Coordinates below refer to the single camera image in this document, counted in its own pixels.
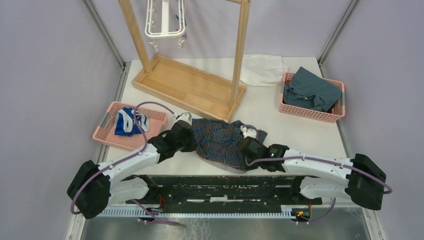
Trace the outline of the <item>navy striped boxer underwear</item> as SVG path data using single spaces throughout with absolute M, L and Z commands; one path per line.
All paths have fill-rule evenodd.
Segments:
M 240 120 L 227 123 L 223 120 L 194 118 L 192 130 L 196 142 L 196 154 L 207 163 L 230 173 L 244 174 L 245 157 L 238 151 L 244 139 L 243 130 L 256 131 L 256 139 L 263 143 L 268 135 L 264 130 Z

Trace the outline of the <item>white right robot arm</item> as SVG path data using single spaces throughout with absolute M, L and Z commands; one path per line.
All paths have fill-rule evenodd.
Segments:
M 238 152 L 248 169 L 299 174 L 288 191 L 289 199 L 295 204 L 307 199 L 341 198 L 379 211 L 384 195 L 393 192 L 384 171 L 364 154 L 357 153 L 354 158 L 324 157 L 281 144 L 266 147 L 252 137 L 241 141 Z

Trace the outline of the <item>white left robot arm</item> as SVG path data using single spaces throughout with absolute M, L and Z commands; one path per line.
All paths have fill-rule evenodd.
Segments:
M 177 152 L 193 152 L 195 148 L 191 122 L 177 120 L 170 130 L 122 158 L 102 164 L 84 162 L 66 191 L 71 199 L 71 213 L 92 219 L 119 202 L 139 199 L 147 204 L 154 202 L 158 195 L 155 187 L 141 177 L 128 177 L 172 158 Z

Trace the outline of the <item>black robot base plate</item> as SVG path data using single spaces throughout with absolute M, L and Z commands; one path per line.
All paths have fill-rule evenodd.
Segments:
M 323 203 L 300 194 L 300 176 L 131 175 L 126 180 L 146 181 L 150 189 L 137 202 L 146 208 L 160 205 L 166 214 L 270 214 L 282 206 Z

